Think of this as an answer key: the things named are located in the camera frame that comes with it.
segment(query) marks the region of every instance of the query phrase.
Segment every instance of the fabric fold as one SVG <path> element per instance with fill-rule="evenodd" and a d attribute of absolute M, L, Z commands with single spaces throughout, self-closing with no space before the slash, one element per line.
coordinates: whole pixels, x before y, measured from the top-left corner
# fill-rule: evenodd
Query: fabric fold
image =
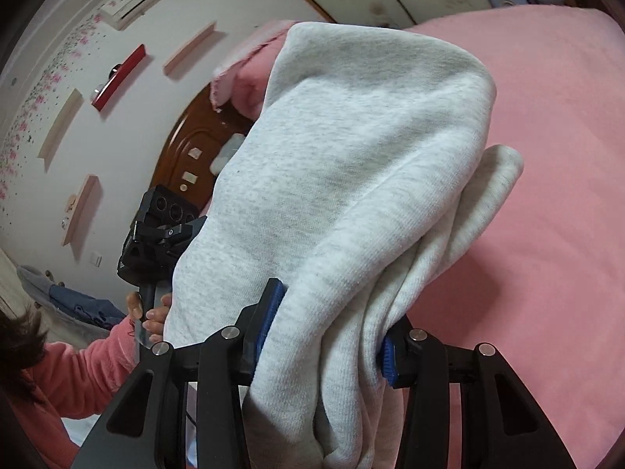
<path fill-rule="evenodd" d="M 165 333 L 197 343 L 268 278 L 285 283 L 243 404 L 259 469 L 393 466 L 402 401 L 376 368 L 382 337 L 523 169 L 510 148 L 484 151 L 494 98 L 485 67 L 437 39 L 289 31 L 261 116 L 176 267 Z"/>

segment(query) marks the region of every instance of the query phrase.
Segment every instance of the brown headboard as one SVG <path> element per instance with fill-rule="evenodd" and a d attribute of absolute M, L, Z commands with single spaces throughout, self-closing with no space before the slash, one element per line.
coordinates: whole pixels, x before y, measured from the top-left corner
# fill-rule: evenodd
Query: brown headboard
<path fill-rule="evenodd" d="M 216 112 L 209 100 L 210 90 L 210 85 L 202 89 L 176 122 L 150 184 L 164 185 L 200 210 L 213 196 L 217 178 L 209 170 L 212 161 L 232 134 L 247 136 L 252 127 L 252 121 L 241 116 L 230 103 Z M 197 176 L 196 182 L 185 181 L 185 172 Z"/>

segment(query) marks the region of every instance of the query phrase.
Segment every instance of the silver screw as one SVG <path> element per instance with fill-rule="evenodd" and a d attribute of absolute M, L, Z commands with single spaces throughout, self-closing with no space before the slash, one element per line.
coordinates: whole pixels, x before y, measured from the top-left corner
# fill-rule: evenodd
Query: silver screw
<path fill-rule="evenodd" d="M 477 349 L 479 349 L 479 352 L 484 356 L 494 356 L 497 352 L 497 349 L 495 349 L 494 346 L 491 346 L 490 344 L 480 344 Z"/>
<path fill-rule="evenodd" d="M 415 342 L 423 342 L 427 338 L 427 331 L 424 329 L 411 329 L 408 336 Z"/>
<path fill-rule="evenodd" d="M 167 342 L 157 342 L 152 346 L 152 352 L 156 356 L 161 356 L 170 350 L 170 345 Z"/>
<path fill-rule="evenodd" d="M 230 340 L 231 338 L 237 338 L 241 331 L 236 326 L 226 326 L 221 330 L 221 336 L 226 340 Z"/>

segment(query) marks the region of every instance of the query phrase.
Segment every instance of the sweatshirt sleeve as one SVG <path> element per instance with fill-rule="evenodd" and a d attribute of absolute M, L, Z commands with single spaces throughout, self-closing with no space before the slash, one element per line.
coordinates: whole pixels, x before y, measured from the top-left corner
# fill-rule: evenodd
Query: sweatshirt sleeve
<path fill-rule="evenodd" d="M 63 342 L 46 344 L 32 378 L 60 416 L 86 418 L 104 411 L 134 368 L 134 352 L 134 327 L 127 317 L 107 338 L 81 351 Z"/>

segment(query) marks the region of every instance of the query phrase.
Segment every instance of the wall outlet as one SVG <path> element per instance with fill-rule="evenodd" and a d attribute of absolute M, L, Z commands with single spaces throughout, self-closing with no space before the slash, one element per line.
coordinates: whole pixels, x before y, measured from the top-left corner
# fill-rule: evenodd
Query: wall outlet
<path fill-rule="evenodd" d="M 91 256 L 89 257 L 89 262 L 93 264 L 93 266 L 95 266 L 96 268 L 99 268 L 100 264 L 102 263 L 102 256 L 97 252 L 92 252 Z"/>

